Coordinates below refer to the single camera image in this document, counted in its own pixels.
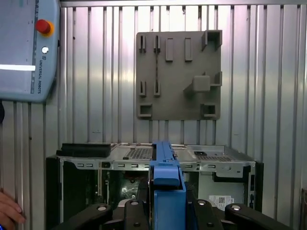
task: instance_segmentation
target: black side panel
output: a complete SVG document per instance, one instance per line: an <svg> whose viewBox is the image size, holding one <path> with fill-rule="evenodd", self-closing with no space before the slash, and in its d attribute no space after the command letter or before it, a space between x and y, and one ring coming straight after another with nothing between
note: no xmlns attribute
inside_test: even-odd
<svg viewBox="0 0 307 230"><path fill-rule="evenodd" d="M263 170L264 170L264 164L256 162L255 210L259 212L262 212Z"/></svg>
<svg viewBox="0 0 307 230"><path fill-rule="evenodd" d="M46 229L52 229L60 222L61 186L59 182L59 159L46 158Z"/></svg>
<svg viewBox="0 0 307 230"><path fill-rule="evenodd" d="M64 221L94 202L94 170L79 170L72 162L63 165Z"/></svg>

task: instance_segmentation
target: gray plastic fixture plate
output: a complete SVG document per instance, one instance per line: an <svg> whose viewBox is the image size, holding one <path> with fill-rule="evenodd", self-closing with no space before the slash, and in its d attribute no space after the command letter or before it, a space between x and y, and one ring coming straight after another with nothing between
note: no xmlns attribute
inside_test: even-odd
<svg viewBox="0 0 307 230"><path fill-rule="evenodd" d="M140 119L216 120L220 116L222 31L136 36Z"/></svg>

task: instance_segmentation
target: universal robots logo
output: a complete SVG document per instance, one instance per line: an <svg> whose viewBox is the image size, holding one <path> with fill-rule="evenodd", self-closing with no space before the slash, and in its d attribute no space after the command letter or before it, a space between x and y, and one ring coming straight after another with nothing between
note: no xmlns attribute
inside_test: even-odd
<svg viewBox="0 0 307 230"><path fill-rule="evenodd" d="M39 68L38 68L38 91L37 91L38 94L40 94L41 91L42 91L43 60L46 60L46 56L43 56L42 60L39 61Z"/></svg>

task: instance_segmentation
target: finger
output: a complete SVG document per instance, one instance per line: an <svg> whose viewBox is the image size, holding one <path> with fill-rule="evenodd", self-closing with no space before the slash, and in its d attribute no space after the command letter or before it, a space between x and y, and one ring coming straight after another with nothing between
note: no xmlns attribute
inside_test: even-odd
<svg viewBox="0 0 307 230"><path fill-rule="evenodd" d="M15 229L13 221L2 212L0 212L0 225L3 226L6 230Z"/></svg>
<svg viewBox="0 0 307 230"><path fill-rule="evenodd" d="M0 203L0 212L4 213L9 218L15 220L18 223L25 222L25 218L20 213L18 213L14 208L12 208L7 204Z"/></svg>
<svg viewBox="0 0 307 230"><path fill-rule="evenodd" d="M21 213L21 211L22 211L21 208L19 207L19 205L13 199L11 199L9 196L5 195L4 193L0 193L0 202L11 206L12 208L14 208L19 213Z"/></svg>

